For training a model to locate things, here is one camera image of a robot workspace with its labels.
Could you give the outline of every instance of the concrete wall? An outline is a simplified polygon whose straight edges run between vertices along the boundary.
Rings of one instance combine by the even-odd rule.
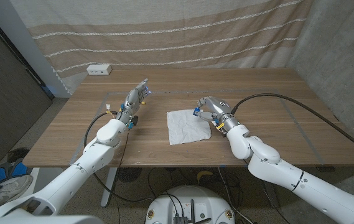
[[[9,0],[0,0],[0,27],[55,97],[69,98],[68,88],[42,55]]]
[[[315,0],[288,67],[354,136],[354,1]]]

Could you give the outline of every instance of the yellow label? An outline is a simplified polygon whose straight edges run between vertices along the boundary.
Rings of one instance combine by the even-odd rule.
[[[220,129],[220,128],[222,128],[222,127],[224,127],[224,123],[222,123],[222,124],[220,124],[218,127],[216,127],[217,129]]]

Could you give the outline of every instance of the crumpled paper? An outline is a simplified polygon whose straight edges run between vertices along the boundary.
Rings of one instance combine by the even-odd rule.
[[[167,112],[170,145],[209,139],[212,136],[207,121],[193,115],[193,110]]]

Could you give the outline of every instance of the curtain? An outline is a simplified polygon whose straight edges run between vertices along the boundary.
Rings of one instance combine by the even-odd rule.
[[[312,0],[11,0],[71,92],[113,69],[285,67]]]

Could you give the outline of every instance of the white stripe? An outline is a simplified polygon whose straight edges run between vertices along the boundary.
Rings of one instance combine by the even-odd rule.
[[[183,27],[183,28],[178,28],[178,29],[153,30],[153,31],[144,31],[144,32],[120,32],[120,33],[52,32],[52,33],[48,33],[48,34],[42,34],[42,35],[35,36],[35,37],[33,37],[33,39],[40,39],[40,38],[49,37],[49,36],[52,36],[52,35],[81,35],[81,36],[87,36],[87,35],[102,35],[102,36],[142,35],[142,34],[162,34],[162,33],[168,33],[168,32],[177,32],[177,31],[183,31],[183,30],[199,29],[199,28],[211,27],[211,26],[215,26],[215,25],[224,24],[224,23],[227,23],[227,22],[233,22],[233,21],[238,21],[238,20],[242,20],[242,19],[248,19],[248,18],[252,18],[252,17],[261,16],[263,14],[267,14],[269,12],[272,12],[272,11],[276,10],[276,9],[279,9],[280,7],[285,7],[285,6],[290,6],[290,5],[293,5],[293,4],[298,4],[298,3],[302,2],[302,1],[303,0],[298,0],[298,1],[292,1],[292,2],[289,2],[289,3],[280,4],[280,5],[272,8],[272,9],[268,9],[267,11],[259,12],[259,13],[248,15],[248,16],[241,16],[241,17],[237,17],[237,18],[233,18],[233,19],[227,19],[227,20],[224,20],[224,21],[214,22],[214,23],[211,23],[211,24],[204,24],[204,25],[191,26],[191,27]]]
[[[241,35],[241,36],[238,36],[238,37],[230,37],[230,38],[220,39],[220,40],[213,40],[213,41],[199,43],[199,44],[190,44],[190,45],[176,46],[176,47],[163,47],[163,48],[156,48],[156,49],[133,49],[133,50],[68,49],[68,50],[62,50],[62,51],[55,52],[55,53],[52,53],[52,54],[44,55],[44,57],[52,57],[52,56],[55,56],[55,55],[58,55],[58,54],[63,54],[63,53],[67,53],[67,52],[76,52],[76,51],[85,51],[85,52],[150,52],[150,51],[159,51],[159,50],[184,49],[184,48],[188,48],[188,47],[197,47],[197,46],[202,46],[202,45],[207,45],[207,44],[214,44],[214,43],[218,43],[218,42],[236,40],[236,39],[240,39],[240,38],[243,38],[243,37],[248,37],[248,36],[251,36],[251,35],[255,35],[255,34],[261,32],[261,31],[264,31],[264,30],[277,29],[277,28],[284,27],[284,26],[286,26],[286,25],[288,25],[290,23],[300,22],[300,21],[305,21],[305,19],[294,19],[294,20],[289,21],[289,22],[287,22],[285,24],[278,25],[278,26],[272,26],[272,27],[265,27],[263,29],[257,30],[256,32],[252,32],[250,34],[245,34],[245,35]]]
[[[241,50],[241,51],[239,51],[239,52],[230,53],[230,54],[225,54],[225,55],[220,55],[220,56],[214,56],[214,57],[207,57],[207,58],[198,58],[198,59],[191,59],[191,60],[184,60],[184,61],[176,61],[176,62],[163,62],[163,63],[111,63],[110,65],[119,65],[119,66],[136,66],[136,65],[142,65],[142,66],[148,66],[148,65],[173,65],[173,64],[177,64],[177,63],[199,62],[199,61],[202,61],[202,60],[211,60],[211,59],[216,59],[216,58],[222,58],[222,57],[237,55],[237,54],[243,53],[243,52],[248,51],[248,50],[263,49],[263,48],[269,47],[269,46],[271,46],[271,45],[278,44],[278,43],[280,43],[280,42],[282,42],[282,41],[284,41],[284,40],[297,40],[297,39],[298,39],[298,37],[296,37],[296,38],[283,38],[283,39],[281,39],[281,40],[272,42],[272,43],[270,43],[270,44],[268,44],[268,45],[258,46],[258,47],[250,47],[250,48]],[[57,70],[57,72],[64,72],[64,71],[69,70],[69,69],[71,69],[71,68],[77,68],[77,67],[80,67],[80,66],[91,65],[91,64],[101,64],[101,63],[98,63],[98,62],[83,63],[83,64],[79,64],[79,65],[74,65],[74,66],[71,66],[71,67],[67,67],[67,68],[64,68],[64,69],[61,69],[61,70]]]

